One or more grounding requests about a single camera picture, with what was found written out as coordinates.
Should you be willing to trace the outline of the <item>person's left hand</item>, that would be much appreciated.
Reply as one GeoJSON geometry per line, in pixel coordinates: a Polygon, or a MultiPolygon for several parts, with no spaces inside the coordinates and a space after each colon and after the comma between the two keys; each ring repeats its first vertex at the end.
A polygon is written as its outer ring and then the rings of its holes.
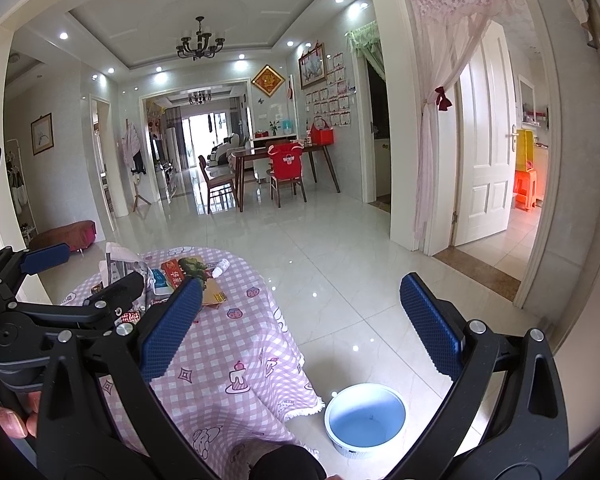
{"type": "Polygon", "coordinates": [[[41,393],[39,391],[27,394],[28,418],[23,418],[10,408],[0,404],[0,426],[10,438],[24,439],[38,436],[38,411],[40,410],[41,393]]]}

